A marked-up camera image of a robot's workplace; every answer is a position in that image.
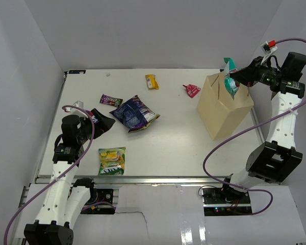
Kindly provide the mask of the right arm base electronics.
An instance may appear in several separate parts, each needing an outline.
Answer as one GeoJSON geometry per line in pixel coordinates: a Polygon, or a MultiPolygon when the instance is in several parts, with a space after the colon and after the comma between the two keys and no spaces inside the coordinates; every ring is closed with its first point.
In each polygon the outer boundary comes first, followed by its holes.
{"type": "Polygon", "coordinates": [[[250,196],[247,193],[243,197],[232,201],[227,201],[222,196],[221,188],[212,185],[200,187],[197,193],[202,198],[205,217],[252,214],[250,196]]]}

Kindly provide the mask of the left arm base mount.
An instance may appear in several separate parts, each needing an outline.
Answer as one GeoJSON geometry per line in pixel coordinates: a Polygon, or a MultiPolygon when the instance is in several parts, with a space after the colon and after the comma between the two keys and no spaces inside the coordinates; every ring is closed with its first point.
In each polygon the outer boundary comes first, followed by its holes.
{"type": "Polygon", "coordinates": [[[86,210],[82,210],[81,214],[93,214],[93,215],[113,215],[115,213],[114,208],[107,204],[99,204],[94,206],[97,202],[106,202],[116,207],[118,202],[118,190],[117,189],[96,189],[96,200],[86,203],[85,206],[91,206],[86,210]]]}

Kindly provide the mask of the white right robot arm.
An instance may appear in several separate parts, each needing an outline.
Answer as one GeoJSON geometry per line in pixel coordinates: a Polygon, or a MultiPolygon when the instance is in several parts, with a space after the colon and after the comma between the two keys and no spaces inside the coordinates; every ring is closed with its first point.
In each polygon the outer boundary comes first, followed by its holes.
{"type": "Polygon", "coordinates": [[[248,189],[261,184],[282,182],[301,163],[302,153],[294,140],[297,111],[304,97],[305,85],[299,82],[306,65],[306,55],[289,52],[281,67],[263,64],[255,58],[246,68],[231,73],[235,82],[251,87],[257,82],[267,85],[271,92],[272,116],[267,139],[248,157],[242,171],[225,178],[220,197],[225,203],[240,200],[248,189]]]}

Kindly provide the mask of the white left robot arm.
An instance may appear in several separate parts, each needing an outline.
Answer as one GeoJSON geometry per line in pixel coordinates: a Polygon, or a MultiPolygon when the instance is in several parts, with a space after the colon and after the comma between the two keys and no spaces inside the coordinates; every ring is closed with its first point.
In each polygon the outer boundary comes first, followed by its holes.
{"type": "Polygon", "coordinates": [[[80,160],[87,149],[85,143],[109,131],[115,120],[96,109],[81,109],[62,118],[61,134],[56,138],[53,172],[45,190],[41,209],[32,224],[27,224],[24,236],[28,244],[72,244],[73,226],[84,205],[97,199],[94,181],[83,178],[74,181],[80,160]]]}

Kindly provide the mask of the teal candy packet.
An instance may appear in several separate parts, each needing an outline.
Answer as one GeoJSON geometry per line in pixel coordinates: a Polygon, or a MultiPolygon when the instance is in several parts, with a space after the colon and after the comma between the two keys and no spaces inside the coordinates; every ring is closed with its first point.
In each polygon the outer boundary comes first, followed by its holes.
{"type": "Polygon", "coordinates": [[[230,74],[235,73],[238,71],[234,61],[229,58],[223,58],[225,62],[225,68],[224,68],[224,85],[227,90],[227,92],[230,94],[232,99],[234,99],[237,91],[239,90],[239,83],[237,83],[233,78],[230,77],[230,74]]]}

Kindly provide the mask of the purple white snack packet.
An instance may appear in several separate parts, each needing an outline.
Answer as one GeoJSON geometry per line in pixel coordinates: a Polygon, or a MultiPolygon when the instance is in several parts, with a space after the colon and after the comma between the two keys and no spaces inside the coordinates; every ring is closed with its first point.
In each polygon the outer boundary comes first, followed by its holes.
{"type": "Polygon", "coordinates": [[[90,115],[94,124],[97,124],[99,122],[99,114],[98,114],[98,111],[95,108],[92,109],[92,110],[86,110],[86,112],[90,115]]]}

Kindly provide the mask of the dark blue chips bag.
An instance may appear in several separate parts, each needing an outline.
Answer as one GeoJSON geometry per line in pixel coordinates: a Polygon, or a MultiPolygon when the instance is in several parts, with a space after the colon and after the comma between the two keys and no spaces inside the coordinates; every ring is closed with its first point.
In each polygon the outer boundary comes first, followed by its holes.
{"type": "Polygon", "coordinates": [[[133,96],[117,109],[110,112],[129,130],[129,133],[146,129],[150,124],[160,117],[148,108],[138,97],[133,96]]]}

